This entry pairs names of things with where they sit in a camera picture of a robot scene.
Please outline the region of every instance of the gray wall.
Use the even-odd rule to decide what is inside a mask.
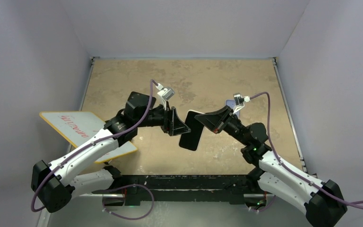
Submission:
[[[76,110],[88,71],[58,0],[0,0],[0,226],[36,225],[32,166],[67,147],[38,113]]]
[[[309,0],[61,0],[101,57],[275,57]]]
[[[278,65],[309,171],[363,200],[363,0],[311,0]]]

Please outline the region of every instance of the black metal frame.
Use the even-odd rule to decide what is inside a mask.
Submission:
[[[247,175],[122,175],[114,180],[111,188],[129,184],[145,185],[153,193],[155,201],[221,201],[251,206],[263,198],[256,198],[253,201],[244,195],[264,193],[261,189],[250,190],[247,186]],[[141,201],[151,201],[151,196],[145,189],[140,187],[127,189],[124,205],[138,206]],[[123,202],[108,201],[106,204],[122,205]]]

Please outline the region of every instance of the black motor joint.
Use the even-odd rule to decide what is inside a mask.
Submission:
[[[115,117],[108,120],[104,129],[108,129],[111,133],[117,134],[131,128],[143,117],[148,106],[148,101],[149,96],[138,92],[131,92],[127,99],[123,114],[119,112]],[[169,103],[166,102],[166,106],[159,105],[156,108],[153,108],[155,101],[156,98],[152,97],[148,114],[138,127],[160,126],[162,131],[170,136],[181,135],[191,131],[191,129],[180,120],[175,107],[169,107]],[[138,129],[135,128],[118,137],[119,146],[137,136],[137,132]]]
[[[225,131],[245,145],[241,152],[244,159],[250,164],[258,166],[262,155],[271,150],[271,147],[265,144],[268,136],[264,124],[253,123],[244,126],[238,117],[233,114],[233,109],[228,106],[215,112],[197,115],[195,118],[213,133]]]

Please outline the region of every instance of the white wall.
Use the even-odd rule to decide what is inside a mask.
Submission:
[[[278,65],[309,171],[363,200],[363,0],[311,0]]]
[[[38,116],[76,110],[89,57],[58,0],[0,0],[0,226],[35,226],[31,172],[67,142]]]
[[[61,0],[101,57],[280,54],[309,0]]]

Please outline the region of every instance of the tabletop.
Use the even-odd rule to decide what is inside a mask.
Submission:
[[[204,113],[221,109],[234,93],[253,96],[268,91],[270,136],[276,151],[302,168],[271,60],[96,60],[82,110],[111,119],[125,107],[130,92],[149,95],[150,79],[173,88],[176,94],[169,104],[183,121],[191,109]],[[240,119],[244,125],[266,125],[267,111],[268,100],[260,96],[246,103]],[[124,175],[247,174],[254,168],[241,155],[243,145],[226,132],[214,134],[205,128],[197,151],[180,148],[179,139],[159,127],[139,128],[132,140],[138,151],[114,159],[111,165]],[[94,164],[87,172],[100,168]]]

